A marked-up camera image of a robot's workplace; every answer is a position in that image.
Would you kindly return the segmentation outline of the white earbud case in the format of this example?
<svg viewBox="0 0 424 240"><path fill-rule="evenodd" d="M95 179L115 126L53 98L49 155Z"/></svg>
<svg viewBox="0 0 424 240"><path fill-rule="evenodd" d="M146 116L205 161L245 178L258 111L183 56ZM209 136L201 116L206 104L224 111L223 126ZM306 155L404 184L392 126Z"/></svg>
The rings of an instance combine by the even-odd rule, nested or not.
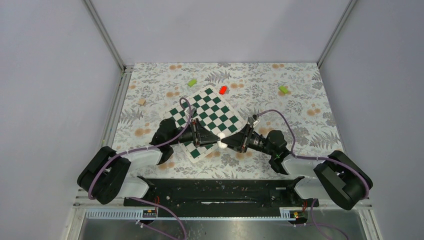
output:
<svg viewBox="0 0 424 240"><path fill-rule="evenodd" d="M220 149L226 149L228 147L228 145L224 142L222 142L222 140L226 137L226 134L224 132L219 132L217 134L217 136L219 137L219 140L217 141L217 146Z"/></svg>

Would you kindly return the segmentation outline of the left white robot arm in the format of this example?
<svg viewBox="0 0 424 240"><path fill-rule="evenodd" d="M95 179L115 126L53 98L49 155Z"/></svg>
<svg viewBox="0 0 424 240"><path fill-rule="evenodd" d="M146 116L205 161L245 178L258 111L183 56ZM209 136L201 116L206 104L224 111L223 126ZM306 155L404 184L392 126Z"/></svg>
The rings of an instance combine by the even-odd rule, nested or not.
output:
<svg viewBox="0 0 424 240"><path fill-rule="evenodd" d="M177 127L171 118L160 122L148 146L117 153L109 146L102 147L77 178L77 185L91 200L102 205L113 199L136 198L148 206L155 200L152 184L141 177L131 177L130 171L164 164L173 155L173 145L189 143L205 147L220 142L220 137L192 119L184 127Z"/></svg>

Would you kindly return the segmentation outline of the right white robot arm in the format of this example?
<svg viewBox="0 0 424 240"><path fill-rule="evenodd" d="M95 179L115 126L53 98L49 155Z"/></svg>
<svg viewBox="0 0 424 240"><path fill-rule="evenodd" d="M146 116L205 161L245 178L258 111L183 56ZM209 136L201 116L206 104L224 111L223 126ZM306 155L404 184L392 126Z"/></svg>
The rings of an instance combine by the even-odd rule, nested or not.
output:
<svg viewBox="0 0 424 240"><path fill-rule="evenodd" d="M368 198L373 187L371 178L344 152L335 150L327 157L294 155L280 130L267 136L245 125L239 132L219 136L218 146L235 152L255 150L270 156L271 169L289 177L299 177L294 188L287 191L287 201L293 206L306 199L328 199L344 210L351 210L360 200Z"/></svg>

